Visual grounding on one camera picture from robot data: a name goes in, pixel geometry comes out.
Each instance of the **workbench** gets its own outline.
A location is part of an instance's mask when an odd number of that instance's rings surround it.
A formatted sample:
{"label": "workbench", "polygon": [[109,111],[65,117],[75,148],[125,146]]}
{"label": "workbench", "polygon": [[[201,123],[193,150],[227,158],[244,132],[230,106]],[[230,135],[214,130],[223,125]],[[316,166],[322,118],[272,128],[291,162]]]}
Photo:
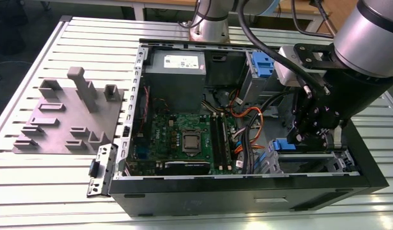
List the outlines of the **workbench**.
{"label": "workbench", "polygon": [[[109,5],[133,7],[135,12],[135,18],[138,21],[146,20],[145,11],[147,8],[169,9],[179,11],[194,11],[197,0],[49,0],[53,2],[67,2],[94,5]],[[283,0],[280,3],[282,13],[279,13],[279,7],[274,14],[268,17],[282,17],[292,19],[292,5],[291,0]],[[324,6],[328,15],[332,14],[330,8]],[[318,32],[323,24],[323,17],[316,7],[310,5],[310,0],[296,0],[296,12],[298,18],[311,21],[306,30],[310,32]]]}
{"label": "workbench", "polygon": [[[254,29],[272,46],[331,41],[296,32]],[[231,42],[250,44],[241,28],[230,28]],[[13,143],[38,104],[43,79],[62,86],[71,66],[86,69],[97,87],[125,89],[119,122],[127,117],[133,95],[139,39],[189,40],[175,23],[65,18],[33,64],[0,116],[0,226],[37,229],[393,229],[393,99],[386,93],[354,117],[390,187],[348,198],[318,211],[187,217],[131,218],[113,198],[87,199],[89,168],[94,155],[14,154]],[[123,126],[117,129],[119,144]]]}

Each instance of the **motherboard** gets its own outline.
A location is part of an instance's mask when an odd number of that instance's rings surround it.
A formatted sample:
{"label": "motherboard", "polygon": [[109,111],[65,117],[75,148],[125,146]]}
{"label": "motherboard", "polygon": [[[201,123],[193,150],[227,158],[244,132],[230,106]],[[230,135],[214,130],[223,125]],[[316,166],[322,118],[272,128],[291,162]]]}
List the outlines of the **motherboard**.
{"label": "motherboard", "polygon": [[237,174],[226,114],[155,114],[150,141],[137,141],[127,167],[131,175]]}

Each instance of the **power supply label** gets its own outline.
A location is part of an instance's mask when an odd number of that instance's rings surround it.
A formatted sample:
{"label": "power supply label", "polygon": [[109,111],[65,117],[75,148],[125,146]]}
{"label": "power supply label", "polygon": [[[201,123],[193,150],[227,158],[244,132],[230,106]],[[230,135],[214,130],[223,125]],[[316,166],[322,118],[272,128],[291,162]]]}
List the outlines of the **power supply label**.
{"label": "power supply label", "polygon": [[167,55],[165,68],[199,69],[198,56]]}

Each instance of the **open computer tower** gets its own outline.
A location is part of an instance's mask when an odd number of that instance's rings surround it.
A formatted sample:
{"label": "open computer tower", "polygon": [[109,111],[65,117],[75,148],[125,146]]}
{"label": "open computer tower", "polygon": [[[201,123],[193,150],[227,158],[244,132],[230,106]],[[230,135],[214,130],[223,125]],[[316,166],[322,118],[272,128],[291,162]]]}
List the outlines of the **open computer tower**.
{"label": "open computer tower", "polygon": [[259,76],[260,56],[250,45],[141,41],[122,143],[99,150],[89,197],[111,196],[131,216],[186,216],[316,210],[388,186],[352,122],[346,152],[286,142],[290,95],[264,112],[266,148],[255,150],[254,173],[242,174],[246,120],[227,108],[287,90],[272,63]]}

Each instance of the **label sticker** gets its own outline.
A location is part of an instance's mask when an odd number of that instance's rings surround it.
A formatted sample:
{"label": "label sticker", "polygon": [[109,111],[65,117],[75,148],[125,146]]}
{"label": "label sticker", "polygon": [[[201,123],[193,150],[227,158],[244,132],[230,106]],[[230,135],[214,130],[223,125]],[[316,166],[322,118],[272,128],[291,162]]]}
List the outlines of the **label sticker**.
{"label": "label sticker", "polygon": [[243,103],[243,100],[238,97],[238,98],[235,98],[235,101],[239,103],[239,104],[242,104]]}
{"label": "label sticker", "polygon": [[243,161],[237,161],[237,167],[243,168]]}
{"label": "label sticker", "polygon": [[198,56],[167,55],[165,57],[165,68],[198,69]]}

